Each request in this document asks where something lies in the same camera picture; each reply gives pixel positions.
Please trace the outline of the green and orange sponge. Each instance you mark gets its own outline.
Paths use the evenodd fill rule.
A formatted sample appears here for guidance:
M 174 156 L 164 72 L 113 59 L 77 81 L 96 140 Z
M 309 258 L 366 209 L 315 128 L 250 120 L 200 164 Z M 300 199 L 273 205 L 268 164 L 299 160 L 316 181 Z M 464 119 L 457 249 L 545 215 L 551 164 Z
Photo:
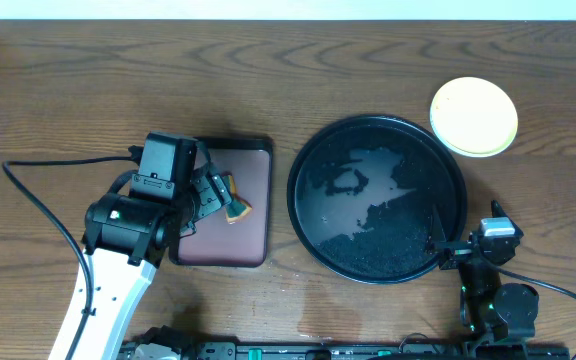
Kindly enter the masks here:
M 232 174 L 226 174 L 222 179 L 231 195 L 231 202 L 226 206 L 226 221 L 234 224 L 245 218 L 252 211 L 252 206 L 239 196 Z

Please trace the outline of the yellow plate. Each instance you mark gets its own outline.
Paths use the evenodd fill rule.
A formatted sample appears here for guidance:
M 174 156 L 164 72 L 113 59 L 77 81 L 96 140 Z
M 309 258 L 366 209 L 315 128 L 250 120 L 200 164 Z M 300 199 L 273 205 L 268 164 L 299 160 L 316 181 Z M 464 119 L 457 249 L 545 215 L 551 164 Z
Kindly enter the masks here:
M 517 135 L 519 120 L 513 101 L 488 80 L 452 79 L 437 90 L 432 101 L 440 110 L 436 121 L 440 133 L 467 157 L 500 154 Z

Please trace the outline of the light blue plate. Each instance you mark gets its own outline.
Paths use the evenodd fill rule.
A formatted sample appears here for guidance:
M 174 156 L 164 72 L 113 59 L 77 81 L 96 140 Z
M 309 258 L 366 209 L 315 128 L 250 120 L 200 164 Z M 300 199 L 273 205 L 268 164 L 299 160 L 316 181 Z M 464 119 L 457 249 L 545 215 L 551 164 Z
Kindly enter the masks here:
M 435 101 L 432 101 L 429 108 L 429 121 L 435 137 L 450 151 L 459 154 L 461 156 L 467 156 L 466 152 L 464 152 L 462 149 L 453 146 L 440 133 L 439 128 L 437 127 L 436 124 L 436 121 L 439 119 L 438 117 L 439 113 L 440 110 L 438 109 L 438 106 L 436 105 Z

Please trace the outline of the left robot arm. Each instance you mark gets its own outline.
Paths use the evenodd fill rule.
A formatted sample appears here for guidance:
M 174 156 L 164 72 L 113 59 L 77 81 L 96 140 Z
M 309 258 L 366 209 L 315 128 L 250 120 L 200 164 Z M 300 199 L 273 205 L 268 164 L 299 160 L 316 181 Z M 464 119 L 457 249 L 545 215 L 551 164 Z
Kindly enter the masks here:
M 83 261 L 50 358 L 115 358 L 164 256 L 230 205 L 234 188 L 211 164 L 187 177 L 122 174 L 86 212 Z

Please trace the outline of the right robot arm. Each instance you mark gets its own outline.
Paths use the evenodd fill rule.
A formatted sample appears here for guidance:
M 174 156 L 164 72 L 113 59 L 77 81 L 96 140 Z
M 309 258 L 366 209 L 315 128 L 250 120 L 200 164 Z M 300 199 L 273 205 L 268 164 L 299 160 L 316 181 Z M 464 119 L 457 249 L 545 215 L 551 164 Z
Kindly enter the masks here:
M 438 256 L 440 269 L 459 272 L 460 320 L 471 331 L 462 354 L 526 359 L 526 340 L 536 332 L 539 294 L 532 286 L 501 281 L 501 266 L 515 256 L 524 233 L 495 200 L 491 212 L 467 240 L 449 241 L 433 208 L 426 251 Z

